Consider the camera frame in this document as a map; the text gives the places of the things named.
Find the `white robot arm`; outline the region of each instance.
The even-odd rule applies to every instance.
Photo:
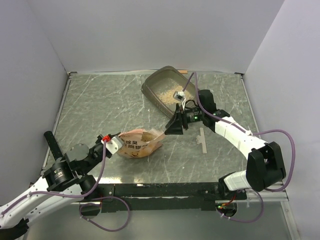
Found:
[[[62,155],[52,132],[46,132],[45,137],[56,162],[29,189],[0,206],[0,236],[5,239],[16,239],[39,219],[83,200],[86,193],[97,197],[93,188],[98,183],[87,173],[103,161],[103,151],[111,158],[123,146],[117,134],[100,135],[92,148],[77,144]],[[103,139],[107,141],[105,150]]]
[[[285,165],[279,145],[268,143],[251,131],[240,126],[226,111],[217,109],[213,94],[209,90],[198,91],[202,107],[217,118],[209,117],[195,101],[193,108],[176,104],[173,117],[165,126],[166,135],[182,135],[188,124],[202,121],[214,133],[227,139],[247,159],[244,171],[229,173],[219,179],[219,191],[227,194],[232,191],[252,188],[260,192],[286,177]]]

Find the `cat litter bag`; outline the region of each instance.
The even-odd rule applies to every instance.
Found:
[[[165,134],[155,129],[134,129],[119,134],[124,146],[118,150],[117,154],[126,158],[143,158],[152,154],[162,146],[160,142],[165,138]]]

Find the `gray litter box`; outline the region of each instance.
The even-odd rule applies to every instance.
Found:
[[[177,100],[173,98],[175,91],[181,91],[188,79],[172,66],[165,66],[151,74],[141,86],[142,93],[158,109],[171,118],[176,109]],[[185,90],[187,100],[196,99],[196,87],[189,82]],[[192,102],[186,105],[193,107]]]

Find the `gray marble surface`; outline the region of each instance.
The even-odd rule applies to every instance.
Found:
[[[74,74],[66,94],[55,137],[64,153],[73,145],[93,146],[99,134],[138,128],[165,130],[169,118],[141,92],[149,74]],[[217,107],[226,110],[244,128],[256,131],[253,115],[236,74],[200,73],[200,89],[213,92]],[[184,135],[169,135],[149,157],[107,159],[101,183],[217,182],[230,172],[246,169],[245,157],[227,140],[204,127],[207,154],[196,143],[200,122]],[[49,156],[47,166],[54,162]],[[95,177],[100,164],[91,171]]]

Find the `purple cable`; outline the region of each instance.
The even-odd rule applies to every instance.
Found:
[[[116,196],[104,196],[104,197],[94,198],[94,199],[92,199],[92,200],[103,200],[103,199],[117,199],[117,200],[123,202],[123,204],[126,206],[126,209],[128,210],[128,217],[126,218],[125,223],[124,223],[121,227],[119,227],[119,228],[117,228],[117,229],[108,229],[108,228],[105,228],[105,227],[99,225],[98,223],[96,223],[96,222],[88,219],[87,217],[85,217],[85,216],[83,216],[83,215],[81,214],[81,209],[82,209],[83,207],[85,207],[85,206],[96,206],[96,207],[99,207],[99,206],[100,206],[99,204],[87,203],[87,204],[82,205],[82,206],[79,208],[79,214],[80,214],[81,218],[84,219],[84,220],[86,220],[86,221],[88,221],[89,223],[92,223],[92,224],[95,225],[96,227],[98,227],[98,228],[100,228],[100,229],[102,229],[102,230],[104,230],[104,231],[107,231],[107,232],[117,232],[117,231],[120,231],[120,230],[124,229],[124,228],[128,225],[129,220],[130,220],[131,212],[130,212],[129,205],[128,205],[124,200],[122,200],[121,198],[116,197]]]
[[[282,190],[284,190],[290,183],[292,175],[294,173],[294,168],[295,168],[295,162],[296,162],[296,146],[295,146],[295,141],[292,138],[292,136],[285,130],[282,129],[273,129],[273,130],[268,130],[268,131],[261,131],[261,132],[257,132],[254,133],[254,136],[257,135],[263,135],[263,134],[269,134],[269,133],[283,133],[285,134],[291,144],[291,165],[290,165],[290,170],[289,170],[289,174],[288,174],[288,178],[286,179],[285,183],[283,184],[282,187],[279,187],[278,189],[270,189],[270,188],[266,188],[266,190],[270,191],[270,192],[280,192]]]
[[[192,72],[188,81],[186,82],[186,85],[184,86],[184,88],[182,89],[182,91],[184,92],[187,89],[188,84],[190,83],[190,80],[192,79],[192,76],[195,74],[195,72]]]
[[[222,213],[217,210],[217,212],[220,214],[221,217],[225,218],[225,219],[228,219],[228,220],[231,220],[231,221],[234,221],[234,222],[238,222],[238,223],[243,223],[243,224],[250,224],[250,223],[253,223],[253,222],[256,222],[258,221],[262,215],[264,214],[265,212],[265,204],[264,204],[264,200],[262,199],[262,196],[260,195],[260,193],[258,193],[257,191],[255,191],[255,193],[259,196],[260,198],[260,201],[261,201],[261,211],[259,213],[258,216],[256,216],[254,219],[251,219],[251,220],[241,220],[241,219],[236,219],[236,218],[229,218],[225,215],[222,215]]]
[[[245,132],[246,132],[245,129],[242,129],[240,126],[238,126],[238,125],[236,125],[236,124],[233,124],[232,122],[230,122],[230,121],[228,121],[228,120],[225,120],[225,119],[223,119],[223,118],[221,118],[221,117],[218,117],[218,116],[215,116],[215,115],[211,114],[210,112],[208,112],[208,111],[204,108],[204,106],[202,106],[202,104],[201,104],[201,102],[200,102],[200,98],[199,98],[199,92],[198,92],[198,91],[199,91],[199,89],[198,89],[198,75],[197,75],[197,72],[196,72],[196,71],[194,71],[193,73],[194,73],[194,77],[195,77],[195,96],[196,96],[196,101],[197,101],[199,107],[201,108],[201,110],[204,111],[208,116],[210,116],[210,117],[212,117],[212,118],[214,118],[214,119],[218,119],[219,121],[225,122],[225,123],[227,123],[227,124],[231,124],[231,125],[235,126],[237,129],[239,129],[241,132],[245,133]]]
[[[194,78],[195,78],[195,95],[196,95],[196,100],[197,100],[197,103],[199,105],[199,107],[201,108],[202,111],[204,111],[208,116],[214,118],[214,119],[218,119],[220,121],[223,121],[227,124],[231,124],[233,126],[235,126],[237,129],[239,129],[241,132],[245,133],[246,130],[245,129],[242,129],[240,126],[236,125],[236,124],[233,124],[232,122],[228,121],[228,120],[225,120],[221,117],[218,117],[218,116],[215,116],[213,114],[211,114],[210,112],[208,112],[207,110],[205,110],[205,108],[202,106],[201,102],[200,102],[200,99],[199,99],[199,89],[198,89],[198,75],[197,75],[197,72],[194,71],[193,72],[194,74]],[[190,79],[188,80],[188,82],[186,83],[185,87],[183,89],[186,89],[187,88],[187,85],[189,84],[190,82]],[[289,141],[290,141],[290,144],[291,144],[291,165],[290,165],[290,170],[289,170],[289,174],[288,174],[288,178],[285,182],[285,184],[278,188],[278,189],[270,189],[270,188],[266,188],[266,190],[270,191],[270,192],[280,192],[282,190],[284,190],[290,183],[291,181],[291,178],[292,178],[292,175],[293,175],[293,172],[294,172],[294,168],[295,168],[295,162],[296,162],[296,146],[295,146],[295,142],[294,142],[294,139],[292,138],[292,136],[284,131],[284,130],[281,130],[281,129],[273,129],[273,130],[268,130],[268,131],[262,131],[262,132],[257,132],[257,133],[253,133],[254,136],[258,136],[258,135],[264,135],[264,134],[268,134],[268,133],[283,133],[285,134]]]
[[[107,141],[103,141],[103,150],[102,150],[102,166],[101,166],[101,170],[100,170],[100,174],[98,176],[98,179],[96,180],[95,184],[93,185],[93,187],[91,188],[90,191],[88,191],[85,194],[82,195],[67,195],[67,194],[61,194],[61,193],[57,193],[57,192],[47,192],[47,191],[33,191],[30,192],[29,194],[26,194],[22,197],[20,197],[19,199],[17,199],[14,203],[12,203],[10,206],[8,206],[3,212],[1,212],[0,214],[4,215],[6,214],[10,209],[12,209],[15,205],[17,205],[19,202],[21,202],[23,199],[27,198],[27,196],[32,196],[35,194],[47,194],[47,195],[52,195],[52,196],[59,196],[59,197],[65,197],[65,198],[72,198],[72,199],[77,199],[77,198],[84,198],[88,195],[90,195],[98,186],[99,181],[104,173],[104,169],[105,169],[105,164],[106,164],[106,144]]]

